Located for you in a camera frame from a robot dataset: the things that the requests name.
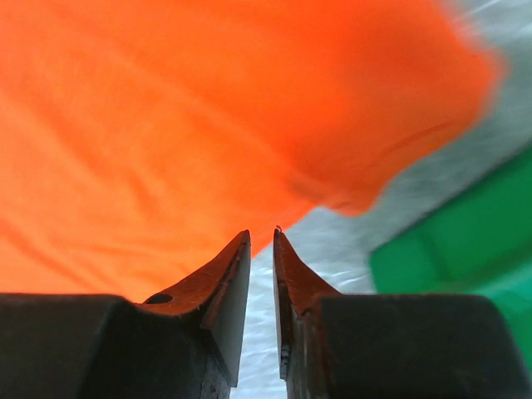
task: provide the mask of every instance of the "green container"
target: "green container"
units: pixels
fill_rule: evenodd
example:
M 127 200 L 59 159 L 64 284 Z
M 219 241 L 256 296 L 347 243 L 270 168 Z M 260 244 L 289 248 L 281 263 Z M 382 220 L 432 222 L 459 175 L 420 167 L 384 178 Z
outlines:
M 504 314 L 532 370 L 532 148 L 370 258 L 379 293 L 476 293 Z

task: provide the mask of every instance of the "cloth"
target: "cloth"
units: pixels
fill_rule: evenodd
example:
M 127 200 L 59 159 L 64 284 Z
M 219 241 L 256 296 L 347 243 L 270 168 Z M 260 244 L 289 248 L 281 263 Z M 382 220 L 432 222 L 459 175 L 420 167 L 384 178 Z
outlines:
M 427 0 L 4 0 L 0 292 L 143 301 L 241 229 L 366 211 L 489 109 Z

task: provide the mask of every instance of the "screw hole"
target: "screw hole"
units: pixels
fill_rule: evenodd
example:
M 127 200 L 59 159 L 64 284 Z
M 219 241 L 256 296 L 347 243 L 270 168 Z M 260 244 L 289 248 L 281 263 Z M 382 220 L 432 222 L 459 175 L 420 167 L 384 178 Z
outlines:
M 155 295 L 149 297 L 145 303 L 156 305 L 158 303 L 168 303 L 172 299 L 174 298 L 168 293 L 156 293 Z

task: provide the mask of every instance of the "black plastic part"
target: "black plastic part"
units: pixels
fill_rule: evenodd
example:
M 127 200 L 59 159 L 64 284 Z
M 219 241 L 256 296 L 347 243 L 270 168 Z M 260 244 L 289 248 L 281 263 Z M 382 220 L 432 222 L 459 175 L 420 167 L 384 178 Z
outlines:
M 227 399 L 249 285 L 249 233 L 133 304 L 111 295 L 0 294 L 0 398 Z
M 487 298 L 341 295 L 316 281 L 280 231 L 274 253 L 288 398 L 532 398 L 523 358 Z

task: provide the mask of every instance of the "gray table surface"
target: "gray table surface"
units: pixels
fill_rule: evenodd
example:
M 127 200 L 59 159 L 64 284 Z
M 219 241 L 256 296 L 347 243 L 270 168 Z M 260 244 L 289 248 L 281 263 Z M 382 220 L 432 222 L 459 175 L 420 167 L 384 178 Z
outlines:
M 532 142 L 532 0 L 459 3 L 465 9 L 462 17 L 510 59 L 511 76 L 495 112 L 456 143 L 397 176 L 372 212 L 344 219 L 316 209 L 287 232 L 303 261 L 344 293 L 373 292 L 367 268 L 372 249 Z M 272 249 L 267 248 L 252 264 L 239 387 L 231 398 L 286 398 L 276 340 Z

